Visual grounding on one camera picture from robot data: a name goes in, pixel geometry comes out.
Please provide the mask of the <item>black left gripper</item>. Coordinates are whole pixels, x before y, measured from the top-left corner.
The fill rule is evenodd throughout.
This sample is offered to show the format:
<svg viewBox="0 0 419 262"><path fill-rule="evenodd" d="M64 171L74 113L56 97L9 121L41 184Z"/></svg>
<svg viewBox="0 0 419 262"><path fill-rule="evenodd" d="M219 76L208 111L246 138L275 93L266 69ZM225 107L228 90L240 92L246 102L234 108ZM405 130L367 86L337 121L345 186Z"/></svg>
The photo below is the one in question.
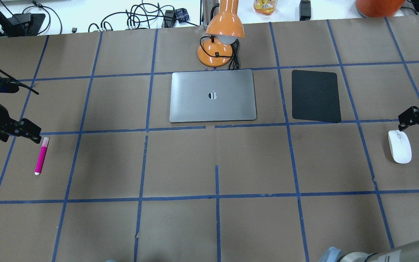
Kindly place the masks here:
<svg viewBox="0 0 419 262"><path fill-rule="evenodd" d="M0 104L0 140L7 142L9 136L22 136L30 139L35 144L40 144L42 137L40 136L41 128L27 118L15 120L5 107Z"/></svg>

